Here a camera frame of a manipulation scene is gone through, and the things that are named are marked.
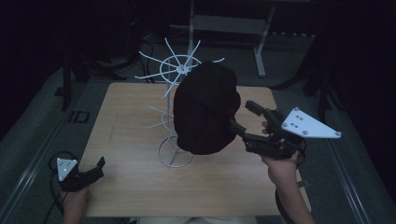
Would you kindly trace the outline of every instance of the person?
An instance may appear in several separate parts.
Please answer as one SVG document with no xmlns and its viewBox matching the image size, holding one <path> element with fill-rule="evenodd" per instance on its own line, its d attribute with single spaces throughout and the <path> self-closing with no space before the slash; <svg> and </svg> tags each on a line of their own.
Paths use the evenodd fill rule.
<svg viewBox="0 0 396 224">
<path fill-rule="evenodd" d="M 265 127 L 268 125 L 266 121 L 262 123 L 264 129 L 263 133 L 267 133 L 265 131 Z M 268 166 L 268 176 L 271 181 L 276 186 L 277 195 L 279 200 L 287 213 L 288 217 L 296 224 L 314 224 L 316 223 L 311 213 L 308 210 L 308 207 L 305 204 L 304 198 L 300 189 L 297 185 L 297 157 L 298 152 L 294 153 L 294 155 L 290 159 L 286 160 L 275 160 L 272 158 L 262 156 L 262 162 L 264 162 Z M 78 192 L 62 192 L 62 197 L 64 198 L 63 206 L 64 206 L 64 222 L 63 224 L 78 224 L 84 217 L 84 211 L 87 205 L 87 200 L 89 196 L 89 187 L 86 187 Z M 156 223 L 164 223 L 164 221 L 168 221 L 168 223 L 253 223 L 255 220 L 252 220 L 252 217 L 201 217 L 200 220 L 196 220 L 194 218 L 163 218 L 163 217 L 150 217 L 143 218 L 143 223 L 152 223 L 152 221 L 156 221 Z"/>
</svg>

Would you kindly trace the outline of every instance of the black strap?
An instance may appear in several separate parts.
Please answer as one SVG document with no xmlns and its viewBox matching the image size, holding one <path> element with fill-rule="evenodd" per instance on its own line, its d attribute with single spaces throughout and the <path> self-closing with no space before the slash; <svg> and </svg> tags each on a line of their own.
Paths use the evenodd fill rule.
<svg viewBox="0 0 396 224">
<path fill-rule="evenodd" d="M 283 208 L 282 202 L 280 201 L 279 195 L 277 194 L 276 190 L 275 190 L 275 200 L 276 200 L 277 210 L 279 210 L 280 215 L 285 219 L 285 221 L 288 224 L 294 224 L 293 220 L 291 220 L 291 218 L 288 216 L 285 209 Z"/>
</svg>

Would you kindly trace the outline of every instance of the wire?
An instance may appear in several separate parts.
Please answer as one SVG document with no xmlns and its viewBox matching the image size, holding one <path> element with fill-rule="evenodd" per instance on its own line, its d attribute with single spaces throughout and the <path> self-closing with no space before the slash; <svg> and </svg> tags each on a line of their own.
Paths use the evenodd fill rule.
<svg viewBox="0 0 396 224">
<path fill-rule="evenodd" d="M 285 219 L 288 224 L 294 224 L 293 220 L 291 220 L 291 218 L 286 213 L 285 208 L 283 208 L 282 202 L 280 201 L 279 195 L 277 194 L 277 190 L 275 190 L 275 199 L 277 210 L 279 210 L 280 215 Z"/>
<path fill-rule="evenodd" d="M 297 157 L 297 168 L 299 168 L 305 162 L 305 157 L 306 157 L 305 150 L 307 143 L 304 138 L 303 138 L 303 143 L 304 143 L 303 148 L 297 147 L 298 148 L 297 150 L 300 152 L 300 155 Z"/>
<path fill-rule="evenodd" d="M 186 34 L 189 30 L 190 30 L 190 28 L 183 29 L 182 31 L 180 31 L 180 32 L 178 32 L 176 34 L 170 35 L 169 38 L 176 37 L 178 35 Z"/>
<path fill-rule="evenodd" d="M 131 64 L 129 67 L 127 67 L 127 68 L 125 68 L 125 69 L 123 69 L 123 70 L 121 70 L 121 71 L 117 71 L 116 74 L 117 74 L 117 75 L 121 75 L 121 74 L 123 74 L 124 72 L 127 72 L 127 71 L 133 69 L 134 66 L 137 64 L 138 60 L 139 60 L 139 59 L 136 58 L 136 60 L 133 61 L 133 64 Z"/>
<path fill-rule="evenodd" d="M 64 199 L 63 199 L 62 203 L 60 203 L 58 199 L 59 199 L 61 193 L 58 193 L 58 195 L 56 195 L 55 194 L 55 190 L 53 188 L 53 177 L 55 176 L 55 174 L 56 174 L 56 171 L 52 171 L 50 173 L 50 175 L 49 175 L 49 191 L 50 191 L 50 194 L 51 194 L 51 196 L 53 198 L 53 202 L 52 202 L 52 204 L 51 204 L 51 206 L 49 208 L 49 211 L 46 214 L 46 217 L 44 218 L 43 224 L 48 223 L 49 218 L 50 218 L 50 214 L 51 214 L 51 212 L 53 210 L 53 207 L 55 205 L 58 207 L 58 209 L 61 212 L 61 214 L 62 215 L 64 214 L 64 210 L 63 210 L 63 206 L 62 206 L 62 203 L 64 202 Z"/>
<path fill-rule="evenodd" d="M 146 35 L 146 36 L 142 37 L 142 39 L 143 39 L 144 41 L 153 42 L 153 43 L 161 43 L 161 42 L 163 42 L 163 39 L 162 39 L 162 38 L 161 38 L 160 40 L 150 40 L 149 37 L 154 36 L 154 35 L 155 35 L 155 33 L 151 33 L 151 34 L 149 34 L 149 35 Z"/>
<path fill-rule="evenodd" d="M 154 47 L 153 47 L 152 44 L 150 44 L 148 41 L 143 41 L 142 43 L 143 43 L 143 44 L 147 44 L 147 45 L 150 46 L 150 53 L 149 53 L 149 56 L 151 57 L 152 54 L 154 53 Z M 149 76 L 149 75 L 150 75 L 150 71 L 149 71 L 149 62 L 151 61 L 151 59 L 148 59 L 146 64 L 143 62 L 143 59 L 142 59 L 141 56 L 139 57 L 139 60 L 140 60 L 140 62 L 141 62 L 141 64 L 142 64 L 141 69 L 142 69 L 142 71 L 143 71 L 144 77 L 145 77 L 145 76 Z M 150 81 L 151 83 L 155 83 L 155 80 L 154 80 L 153 77 L 146 78 L 146 81 L 147 81 L 147 83 L 149 83 L 149 81 Z"/>
</svg>

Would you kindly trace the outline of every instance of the dark background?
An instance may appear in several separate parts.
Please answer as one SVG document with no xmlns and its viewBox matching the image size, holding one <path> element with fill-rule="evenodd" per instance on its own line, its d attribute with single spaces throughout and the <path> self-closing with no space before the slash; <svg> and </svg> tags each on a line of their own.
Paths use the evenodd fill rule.
<svg viewBox="0 0 396 224">
<path fill-rule="evenodd" d="M 236 1 L 202 1 L 197 10 L 238 15 Z M 169 24 L 189 23 L 188 1 L 11 1 L 0 6 L 0 138 L 43 83 L 62 67 L 66 49 L 111 62 L 148 25 L 158 35 Z M 305 62 L 329 62 L 331 85 L 353 120 L 370 157 L 396 201 L 394 181 L 396 4 L 392 1 L 324 1 L 278 4 L 271 32 L 316 35 Z M 265 18 L 265 13 L 249 11 Z M 132 50 L 139 46 L 134 39 Z"/>
</svg>

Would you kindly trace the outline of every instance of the wooden table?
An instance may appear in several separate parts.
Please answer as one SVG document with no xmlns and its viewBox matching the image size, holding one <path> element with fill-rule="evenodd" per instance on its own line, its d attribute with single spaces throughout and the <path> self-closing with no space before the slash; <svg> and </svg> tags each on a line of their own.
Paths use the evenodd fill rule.
<svg viewBox="0 0 396 224">
<path fill-rule="evenodd" d="M 159 161 L 157 148 L 170 132 L 162 125 L 148 128 L 162 117 L 148 105 L 165 109 L 167 101 L 161 99 L 165 90 L 163 84 L 109 86 L 80 165 L 85 171 L 102 156 L 106 159 L 105 176 L 91 185 L 87 216 L 278 215 L 267 167 L 258 155 L 245 151 L 239 136 L 221 152 L 195 156 L 182 168 L 169 168 Z M 248 133 L 262 134 L 263 117 L 246 110 L 245 103 L 252 100 L 276 108 L 271 91 L 257 87 L 237 90 L 242 105 L 236 120 Z"/>
</svg>

